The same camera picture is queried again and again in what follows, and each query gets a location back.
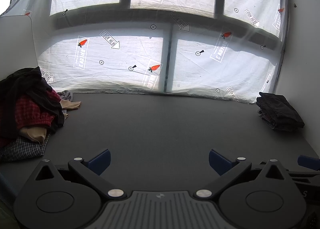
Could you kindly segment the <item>black white plaid garment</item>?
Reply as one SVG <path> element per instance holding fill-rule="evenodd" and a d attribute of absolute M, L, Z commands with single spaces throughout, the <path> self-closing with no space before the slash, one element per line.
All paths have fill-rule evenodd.
<path fill-rule="evenodd" d="M 47 135 L 44 143 L 40 144 L 20 136 L 1 136 L 1 165 L 43 157 L 49 138 Z"/>

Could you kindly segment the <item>folded black shorts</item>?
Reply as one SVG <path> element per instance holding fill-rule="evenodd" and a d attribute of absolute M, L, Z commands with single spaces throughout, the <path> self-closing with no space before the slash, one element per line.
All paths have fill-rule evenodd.
<path fill-rule="evenodd" d="M 305 126 L 303 119 L 283 95 L 260 92 L 256 105 L 259 107 L 258 116 L 272 130 L 295 132 Z"/>

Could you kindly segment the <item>white printed curtain sheet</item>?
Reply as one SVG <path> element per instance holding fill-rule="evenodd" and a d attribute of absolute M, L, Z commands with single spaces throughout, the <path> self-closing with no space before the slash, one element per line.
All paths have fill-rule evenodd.
<path fill-rule="evenodd" d="M 1 19 L 56 91 L 253 104 L 279 76 L 287 0 L 10 0 Z"/>

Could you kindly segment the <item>grey garment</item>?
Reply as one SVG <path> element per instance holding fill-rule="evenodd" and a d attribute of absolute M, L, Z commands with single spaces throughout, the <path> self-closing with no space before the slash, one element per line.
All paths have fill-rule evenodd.
<path fill-rule="evenodd" d="M 62 92 L 57 92 L 57 94 L 59 95 L 61 100 L 67 100 L 67 101 L 70 101 L 70 102 L 73 101 L 73 93 L 68 91 L 68 90 L 65 90 L 65 91 L 62 91 Z"/>

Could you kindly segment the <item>red checkered garment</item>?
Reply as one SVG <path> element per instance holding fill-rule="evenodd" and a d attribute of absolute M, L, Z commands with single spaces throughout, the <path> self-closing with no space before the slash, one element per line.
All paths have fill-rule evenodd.
<path fill-rule="evenodd" d="M 15 106 L 15 121 L 17 129 L 30 128 L 30 127 L 52 127 L 53 125 L 59 125 L 62 120 L 64 122 L 64 115 L 60 105 L 61 98 L 52 90 L 47 92 L 47 99 L 49 103 L 59 105 L 56 113 L 50 112 L 48 109 L 44 109 L 43 106 L 36 104 L 31 99 L 22 96 L 17 100 Z"/>

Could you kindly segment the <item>black knit sweater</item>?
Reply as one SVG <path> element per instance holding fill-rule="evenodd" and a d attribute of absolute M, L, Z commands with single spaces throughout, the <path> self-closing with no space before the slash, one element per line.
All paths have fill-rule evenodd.
<path fill-rule="evenodd" d="M 22 96 L 31 99 L 36 104 L 43 106 L 50 112 L 56 113 L 59 105 L 49 103 L 47 92 L 53 89 L 42 77 L 39 67 L 23 68 L 10 74 L 7 78 L 1 80 L 1 136 L 18 137 L 15 106 L 18 99 Z M 46 128 L 50 134 L 54 134 L 65 123 L 62 120 L 59 125 L 53 125 Z"/>

